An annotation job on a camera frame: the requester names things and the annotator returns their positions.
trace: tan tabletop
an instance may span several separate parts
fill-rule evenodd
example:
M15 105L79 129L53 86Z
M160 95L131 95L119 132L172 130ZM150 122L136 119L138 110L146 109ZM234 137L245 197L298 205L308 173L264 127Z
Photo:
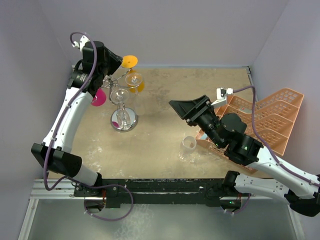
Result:
M248 173L243 167L214 153L196 147L193 162L178 160L180 143L197 135L199 127L190 127L170 107L170 100L193 100L207 95L216 99L216 88L239 89L250 84L244 68L137 68L145 80L141 98L145 114L129 132L117 132L110 124L116 110L108 100L86 110L73 142L72 153L82 157L103 178L224 178L233 170L266 178L263 172ZM120 69L115 77L125 71ZM237 93L252 101L251 90ZM132 107L132 100L126 104ZM51 172L49 178L59 175Z

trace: orange disc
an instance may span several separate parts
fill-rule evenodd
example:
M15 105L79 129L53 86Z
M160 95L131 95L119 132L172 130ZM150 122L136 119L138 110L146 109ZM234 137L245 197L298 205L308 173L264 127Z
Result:
M138 58L133 55L128 55L123 57L121 66L125 69L131 69L138 63Z

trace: metal frame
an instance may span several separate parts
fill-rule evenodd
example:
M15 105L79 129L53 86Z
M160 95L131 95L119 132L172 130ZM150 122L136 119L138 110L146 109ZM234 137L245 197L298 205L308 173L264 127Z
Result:
M49 186L53 185L57 179L48 179ZM44 186L44 181L42 179L36 179L33 182L33 187L31 190L29 204L25 213L25 217L23 220L23 224L21 227L21 231L19 234L18 240L28 240L30 230L33 224L33 220L37 211L38 202L41 199L70 199L70 200L102 200L101 197L75 197L75 186L72 185L70 180L64 179L58 184L58 188L47 191ZM232 200L234 197L223 197L223 200ZM262 199L270 199L269 197L265 196L256 196L252 195L252 200L262 200ZM303 225L300 221L299 214L291 210L288 207L290 219L293 225L293 229L296 235L297 240L305 240L305 233L303 231Z
M251 68L249 66L246 66L245 69L246 69L246 73L248 74L250 85L254 85L254 81L252 80L252 76L251 76ZM255 101L256 102L259 101L257 94L255 95Z
M30 199L26 210L18 240L28 240L32 223L36 214L38 199Z

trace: white wall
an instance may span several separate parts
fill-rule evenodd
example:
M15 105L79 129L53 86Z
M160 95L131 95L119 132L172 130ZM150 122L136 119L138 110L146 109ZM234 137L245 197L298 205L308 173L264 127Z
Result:
M39 0L72 63L66 36L86 31L141 66L251 65L288 0Z
M70 71L39 3L0 1L1 239L18 238L33 179L42 172L31 146L50 130Z
M320 1L290 0L252 66L260 99L284 87L305 94L284 159L320 174ZM304 219L319 239L320 216Z

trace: orange dish rack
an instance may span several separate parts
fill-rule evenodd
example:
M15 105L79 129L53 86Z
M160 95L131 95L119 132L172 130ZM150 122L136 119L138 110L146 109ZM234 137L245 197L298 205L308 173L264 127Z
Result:
M254 122L256 130L278 156L282 157L285 153L303 99L303 94L290 88L283 88L255 103ZM247 124L245 133L258 139L252 129L252 102L236 95L230 95L227 104L214 111L219 118L229 113L237 114ZM203 135L204 132L200 130L195 137L197 144L225 157L225 150L216 148L215 144L208 138L202 139ZM250 167L243 167L250 172L255 172Z

